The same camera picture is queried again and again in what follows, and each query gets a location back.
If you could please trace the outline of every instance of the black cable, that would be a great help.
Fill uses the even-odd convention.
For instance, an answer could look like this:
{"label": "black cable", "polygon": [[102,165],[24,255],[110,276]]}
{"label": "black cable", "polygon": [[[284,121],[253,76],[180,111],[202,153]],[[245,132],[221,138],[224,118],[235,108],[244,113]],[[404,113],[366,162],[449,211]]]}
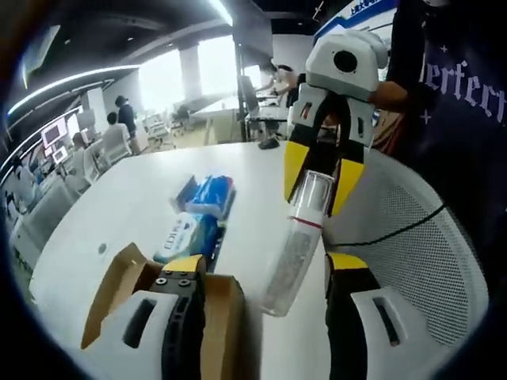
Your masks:
{"label": "black cable", "polygon": [[420,226],[421,224],[424,224],[424,223],[428,222],[429,220],[431,220],[434,217],[436,217],[439,213],[441,213],[443,211],[443,209],[445,209],[445,208],[446,208],[445,204],[442,204],[434,212],[432,212],[428,216],[425,216],[423,219],[418,220],[415,223],[409,224],[408,226],[400,228],[399,230],[391,232],[391,233],[389,233],[387,235],[379,237],[379,238],[377,238],[375,240],[363,241],[363,242],[360,242],[360,243],[331,244],[330,248],[336,248],[336,247],[357,247],[357,246],[362,246],[362,245],[373,245],[373,244],[376,244],[376,243],[380,243],[381,241],[384,241],[384,240],[392,238],[392,237],[394,237],[396,235],[402,234],[403,232],[406,232],[408,230],[412,230],[413,228],[415,228],[417,226]]}

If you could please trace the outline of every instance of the black t-shirt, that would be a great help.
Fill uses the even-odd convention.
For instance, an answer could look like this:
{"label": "black t-shirt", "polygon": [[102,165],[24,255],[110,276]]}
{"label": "black t-shirt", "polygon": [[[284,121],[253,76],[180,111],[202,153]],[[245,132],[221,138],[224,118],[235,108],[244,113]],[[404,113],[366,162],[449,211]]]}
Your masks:
{"label": "black t-shirt", "polygon": [[118,123],[125,124],[129,132],[133,132],[136,129],[134,122],[134,109],[129,104],[124,104],[118,111]]}
{"label": "black t-shirt", "polygon": [[394,156],[463,225],[491,291],[507,266],[507,55],[494,22],[477,2],[401,0],[387,75],[411,99]]}

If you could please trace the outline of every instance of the box flap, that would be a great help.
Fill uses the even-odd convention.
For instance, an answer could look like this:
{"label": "box flap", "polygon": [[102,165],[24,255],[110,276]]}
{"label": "box flap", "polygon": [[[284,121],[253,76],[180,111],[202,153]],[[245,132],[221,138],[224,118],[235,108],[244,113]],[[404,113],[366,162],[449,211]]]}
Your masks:
{"label": "box flap", "polygon": [[206,327],[200,349],[203,380],[234,378],[243,295],[234,277],[207,275]]}
{"label": "box flap", "polygon": [[81,348],[88,347],[98,338],[104,318],[134,291],[149,289],[158,277],[161,267],[148,261],[134,243],[122,249],[112,259],[90,307]]}

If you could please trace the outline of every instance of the desk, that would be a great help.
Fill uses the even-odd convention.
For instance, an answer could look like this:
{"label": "desk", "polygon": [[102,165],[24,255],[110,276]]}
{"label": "desk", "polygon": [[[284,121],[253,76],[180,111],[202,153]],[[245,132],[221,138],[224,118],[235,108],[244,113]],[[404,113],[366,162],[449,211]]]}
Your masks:
{"label": "desk", "polygon": [[[65,215],[37,262],[30,290],[48,328],[65,344],[79,346],[114,255],[133,241],[150,258],[163,241],[176,216],[167,198],[184,162],[198,178],[209,173],[234,178],[237,194],[215,273],[233,275],[245,293],[244,324],[253,337],[242,341],[261,355],[259,378],[328,379],[321,242],[287,317],[266,316],[255,307],[284,240],[289,210],[283,198],[284,148],[284,143],[274,150],[259,150],[253,142],[215,145],[126,158],[113,166]],[[106,250],[99,254],[103,243]],[[256,363],[256,355],[250,360]]]}
{"label": "desk", "polygon": [[212,129],[213,118],[217,116],[226,116],[227,114],[234,114],[239,110],[238,97],[226,97],[225,99],[221,99],[216,101],[213,104],[210,104],[208,107],[201,109],[200,111],[195,112],[194,116],[204,117],[206,118],[206,129],[204,132],[204,145],[207,146],[209,144],[209,134]]}

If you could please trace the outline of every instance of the window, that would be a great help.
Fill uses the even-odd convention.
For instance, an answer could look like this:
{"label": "window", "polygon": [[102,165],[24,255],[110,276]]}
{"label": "window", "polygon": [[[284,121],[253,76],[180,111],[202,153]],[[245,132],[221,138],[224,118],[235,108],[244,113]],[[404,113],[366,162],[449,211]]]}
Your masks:
{"label": "window", "polygon": [[[199,72],[203,95],[233,93],[238,89],[236,57],[232,36],[205,40],[199,43]],[[254,88],[261,87],[259,66],[245,69]]]}
{"label": "window", "polygon": [[79,124],[78,117],[75,113],[69,117],[67,120],[67,130],[69,131],[69,136],[72,138],[76,133],[79,133]]}
{"label": "window", "polygon": [[258,89],[262,86],[261,80],[261,69],[259,66],[250,66],[245,68],[245,75],[250,77],[250,81],[252,82],[252,86],[255,89]]}
{"label": "window", "polygon": [[185,99],[180,52],[173,50],[141,65],[139,86],[144,109],[173,111],[174,103]]}

